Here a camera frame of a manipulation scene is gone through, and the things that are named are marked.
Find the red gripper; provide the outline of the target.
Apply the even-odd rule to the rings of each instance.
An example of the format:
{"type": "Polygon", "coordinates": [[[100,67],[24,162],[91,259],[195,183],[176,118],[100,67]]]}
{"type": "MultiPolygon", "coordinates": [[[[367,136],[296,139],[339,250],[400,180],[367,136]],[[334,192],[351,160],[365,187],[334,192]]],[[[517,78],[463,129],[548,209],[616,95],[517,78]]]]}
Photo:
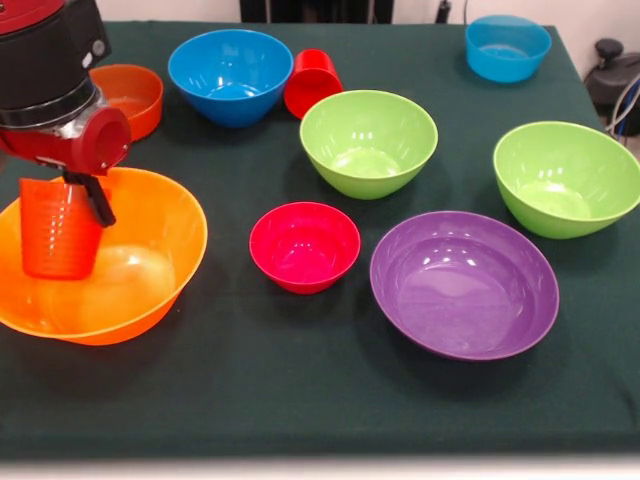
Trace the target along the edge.
{"type": "Polygon", "coordinates": [[[1,131],[1,151],[16,158],[65,170],[68,184],[80,185],[102,228],[116,223],[107,195],[94,176],[104,176],[127,155],[131,142],[125,115],[110,106],[83,111],[46,129],[1,131]]]}

